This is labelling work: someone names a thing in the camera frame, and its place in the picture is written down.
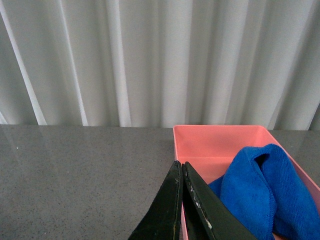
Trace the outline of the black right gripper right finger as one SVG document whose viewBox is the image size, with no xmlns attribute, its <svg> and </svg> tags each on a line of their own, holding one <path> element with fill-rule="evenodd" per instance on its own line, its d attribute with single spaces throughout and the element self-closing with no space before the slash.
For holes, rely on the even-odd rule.
<svg viewBox="0 0 320 240">
<path fill-rule="evenodd" d="M 183 171 L 183 237 L 188 240 L 255 240 L 189 162 Z"/>
</svg>

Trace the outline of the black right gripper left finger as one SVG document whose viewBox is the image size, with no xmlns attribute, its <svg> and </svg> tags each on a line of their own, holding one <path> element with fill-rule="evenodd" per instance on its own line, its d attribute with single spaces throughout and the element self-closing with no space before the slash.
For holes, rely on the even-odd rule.
<svg viewBox="0 0 320 240">
<path fill-rule="evenodd" d="M 183 201 L 182 164 L 171 165 L 147 213 L 129 236 L 130 240 L 178 240 Z"/>
</svg>

